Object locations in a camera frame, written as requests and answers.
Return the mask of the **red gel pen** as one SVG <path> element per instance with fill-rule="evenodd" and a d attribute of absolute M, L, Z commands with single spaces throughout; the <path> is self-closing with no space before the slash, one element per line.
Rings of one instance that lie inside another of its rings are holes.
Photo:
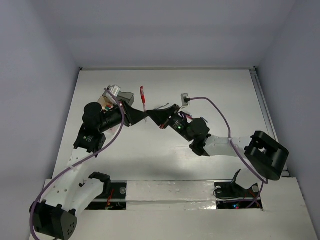
<path fill-rule="evenodd" d="M 139 90 L 140 90 L 140 97 L 141 97 L 141 101 L 142 101 L 143 111 L 146 113 L 146 98 L 145 98 L 145 93 L 144 93 L 144 87 L 141 86 L 139 88 Z"/>

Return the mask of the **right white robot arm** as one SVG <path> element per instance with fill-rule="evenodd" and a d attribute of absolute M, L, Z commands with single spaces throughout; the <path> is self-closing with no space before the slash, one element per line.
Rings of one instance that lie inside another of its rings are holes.
<path fill-rule="evenodd" d="M 258 182 L 279 181 L 282 176 L 289 151 L 263 131 L 246 137 L 212 135 L 204 119 L 188 120 L 176 104 L 166 109 L 147 110 L 146 114 L 160 129 L 171 127 L 190 142 L 190 149 L 198 156 L 240 158 L 245 167 L 235 173 L 230 183 L 235 196 L 242 196 Z"/>

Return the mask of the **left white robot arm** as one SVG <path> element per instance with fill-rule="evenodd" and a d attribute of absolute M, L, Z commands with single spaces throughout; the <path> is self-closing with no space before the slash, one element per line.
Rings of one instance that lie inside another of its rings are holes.
<path fill-rule="evenodd" d="M 98 102 L 84 107 L 83 124 L 64 170 L 40 192 L 30 207 L 31 236 L 43 234 L 55 240 L 68 240 L 75 232 L 78 217 L 96 197 L 111 195 L 111 178 L 105 173 L 90 171 L 89 164 L 110 147 L 119 133 L 106 142 L 105 131 L 119 126 L 133 126 L 147 117 L 144 111 L 117 101 L 109 110 Z"/>

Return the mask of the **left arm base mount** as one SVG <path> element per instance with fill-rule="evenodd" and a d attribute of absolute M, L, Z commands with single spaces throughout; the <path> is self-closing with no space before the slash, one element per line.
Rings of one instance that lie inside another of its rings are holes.
<path fill-rule="evenodd" d="M 96 197 L 86 210 L 121 211 L 127 209 L 127 182 L 111 182 L 110 192 Z"/>

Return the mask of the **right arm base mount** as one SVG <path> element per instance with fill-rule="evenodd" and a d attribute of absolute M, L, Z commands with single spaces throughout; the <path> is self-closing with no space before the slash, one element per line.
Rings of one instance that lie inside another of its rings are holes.
<path fill-rule="evenodd" d="M 218 210 L 263 209 L 260 198 L 261 189 L 257 183 L 247 189 L 236 183 L 240 172 L 239 169 L 232 180 L 214 183 L 212 194 L 216 198 Z"/>

